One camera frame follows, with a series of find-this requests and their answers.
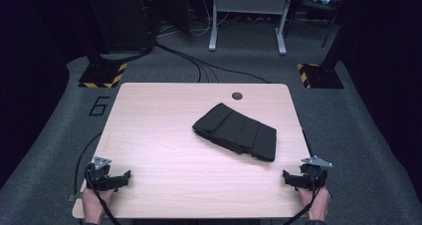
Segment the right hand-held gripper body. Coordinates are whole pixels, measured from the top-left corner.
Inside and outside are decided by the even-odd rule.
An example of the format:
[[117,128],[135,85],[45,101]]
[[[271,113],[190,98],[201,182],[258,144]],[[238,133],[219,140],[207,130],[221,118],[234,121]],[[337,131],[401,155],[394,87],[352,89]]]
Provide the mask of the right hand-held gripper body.
[[302,159],[301,172],[310,180],[311,189],[325,186],[327,168],[332,168],[332,163],[325,161],[316,155]]

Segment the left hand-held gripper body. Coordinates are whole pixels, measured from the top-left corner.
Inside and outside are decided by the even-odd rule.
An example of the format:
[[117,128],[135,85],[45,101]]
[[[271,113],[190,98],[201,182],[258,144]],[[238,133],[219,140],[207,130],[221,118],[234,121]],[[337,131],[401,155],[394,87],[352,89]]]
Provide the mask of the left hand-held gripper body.
[[110,163],[110,159],[94,157],[94,160],[85,169],[87,188],[96,191],[112,190],[108,176]]

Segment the black pleated skirt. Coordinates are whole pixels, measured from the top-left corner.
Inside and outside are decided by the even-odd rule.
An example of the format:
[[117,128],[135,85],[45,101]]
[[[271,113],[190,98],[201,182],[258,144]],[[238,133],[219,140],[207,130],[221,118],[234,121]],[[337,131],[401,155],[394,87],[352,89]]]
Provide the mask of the black pleated skirt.
[[235,153],[259,160],[276,158],[277,130],[220,103],[197,120],[192,128],[209,141]]

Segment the person's right hand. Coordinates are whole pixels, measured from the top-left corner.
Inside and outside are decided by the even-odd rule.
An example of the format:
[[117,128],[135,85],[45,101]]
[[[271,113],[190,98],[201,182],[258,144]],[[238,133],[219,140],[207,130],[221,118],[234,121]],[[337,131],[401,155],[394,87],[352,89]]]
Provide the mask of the person's right hand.
[[310,220],[324,221],[327,213],[328,203],[330,201],[330,194],[326,187],[322,187],[317,193],[316,197],[313,197],[313,193],[306,189],[300,188],[299,194],[301,196],[302,203],[308,205],[313,202],[310,210],[308,211],[308,218]]

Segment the person's left hand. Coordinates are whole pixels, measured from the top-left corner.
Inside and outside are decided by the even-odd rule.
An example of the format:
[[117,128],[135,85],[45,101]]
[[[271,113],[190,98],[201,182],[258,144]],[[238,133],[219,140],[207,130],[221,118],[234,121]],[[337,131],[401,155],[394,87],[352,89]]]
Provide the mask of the person's left hand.
[[105,211],[95,192],[86,188],[83,192],[82,200],[85,216],[84,223],[89,225],[100,225],[105,216]]

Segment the right striped floor base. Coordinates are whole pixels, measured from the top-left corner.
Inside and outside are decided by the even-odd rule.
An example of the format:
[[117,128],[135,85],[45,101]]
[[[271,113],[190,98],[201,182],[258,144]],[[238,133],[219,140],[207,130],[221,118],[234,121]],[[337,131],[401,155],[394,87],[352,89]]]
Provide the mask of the right striped floor base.
[[328,70],[319,64],[297,64],[302,83],[307,89],[343,89],[335,70]]

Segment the striped floor base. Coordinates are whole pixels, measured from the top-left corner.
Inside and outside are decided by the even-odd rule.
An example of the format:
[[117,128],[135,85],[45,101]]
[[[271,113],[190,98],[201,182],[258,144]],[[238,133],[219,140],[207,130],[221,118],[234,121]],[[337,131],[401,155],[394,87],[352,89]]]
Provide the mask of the striped floor base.
[[126,64],[105,62],[102,65],[90,64],[79,79],[84,88],[115,88],[122,78]]
[[335,70],[328,70],[319,64],[297,64],[302,83],[307,89],[343,89]]

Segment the left striped floor base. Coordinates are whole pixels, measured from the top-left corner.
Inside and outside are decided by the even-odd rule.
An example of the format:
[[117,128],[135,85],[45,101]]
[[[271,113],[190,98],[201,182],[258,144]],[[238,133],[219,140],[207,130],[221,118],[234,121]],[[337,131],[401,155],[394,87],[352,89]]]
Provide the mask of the left striped floor base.
[[126,64],[105,62],[102,65],[90,64],[79,79],[84,88],[115,88],[122,78]]

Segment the black cabinet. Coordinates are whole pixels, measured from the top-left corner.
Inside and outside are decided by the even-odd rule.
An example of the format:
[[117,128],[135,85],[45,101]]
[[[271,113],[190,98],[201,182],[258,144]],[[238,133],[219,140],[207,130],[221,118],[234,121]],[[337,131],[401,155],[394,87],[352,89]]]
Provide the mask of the black cabinet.
[[90,0],[109,52],[147,54],[152,48],[145,0]]

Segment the dark shelf cart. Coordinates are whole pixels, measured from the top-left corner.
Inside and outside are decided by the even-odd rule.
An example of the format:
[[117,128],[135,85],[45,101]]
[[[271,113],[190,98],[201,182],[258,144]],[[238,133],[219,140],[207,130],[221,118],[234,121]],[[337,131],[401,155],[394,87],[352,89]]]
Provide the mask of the dark shelf cart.
[[311,15],[312,20],[326,21],[326,33],[321,44],[323,47],[326,45],[327,39],[331,33],[342,1],[343,0],[338,0],[337,2],[331,2],[324,5],[320,2],[314,2],[313,0],[299,0],[299,5],[307,10]]

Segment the white metal desk frame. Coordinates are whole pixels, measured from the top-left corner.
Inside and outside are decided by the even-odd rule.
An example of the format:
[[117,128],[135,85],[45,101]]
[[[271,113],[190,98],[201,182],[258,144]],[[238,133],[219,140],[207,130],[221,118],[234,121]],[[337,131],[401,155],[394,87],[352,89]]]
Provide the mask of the white metal desk frame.
[[285,56],[287,48],[284,41],[284,26],[290,9],[291,0],[213,0],[212,29],[208,49],[216,50],[218,38],[217,14],[226,13],[251,13],[279,15],[280,25],[275,29],[279,54]]

